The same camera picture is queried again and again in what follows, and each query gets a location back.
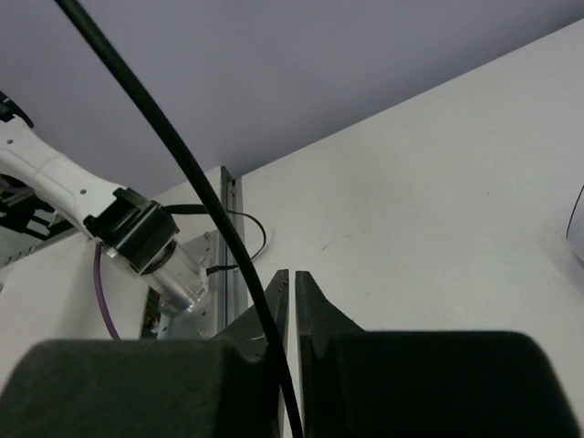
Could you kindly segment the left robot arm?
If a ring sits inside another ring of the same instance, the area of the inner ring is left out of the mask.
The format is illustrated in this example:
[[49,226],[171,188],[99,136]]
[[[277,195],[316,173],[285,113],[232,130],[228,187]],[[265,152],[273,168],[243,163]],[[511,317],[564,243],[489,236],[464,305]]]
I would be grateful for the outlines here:
[[102,254],[161,297],[162,312],[195,310],[208,293],[205,269],[179,244],[165,207],[99,178],[48,146],[7,95],[1,97],[1,172],[49,203]]

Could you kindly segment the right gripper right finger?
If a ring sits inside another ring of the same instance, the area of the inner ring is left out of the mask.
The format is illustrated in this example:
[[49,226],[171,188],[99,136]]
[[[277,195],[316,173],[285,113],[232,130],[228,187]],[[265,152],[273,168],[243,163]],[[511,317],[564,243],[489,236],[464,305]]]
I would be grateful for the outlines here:
[[367,331],[296,274],[308,437],[577,437],[545,352],[514,331]]

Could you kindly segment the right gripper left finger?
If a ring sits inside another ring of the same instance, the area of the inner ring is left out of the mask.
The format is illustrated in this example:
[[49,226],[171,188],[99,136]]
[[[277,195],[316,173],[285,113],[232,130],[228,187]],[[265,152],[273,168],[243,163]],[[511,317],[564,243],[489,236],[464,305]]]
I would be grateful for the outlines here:
[[254,308],[210,339],[51,340],[1,395],[4,437],[278,437],[273,350]]

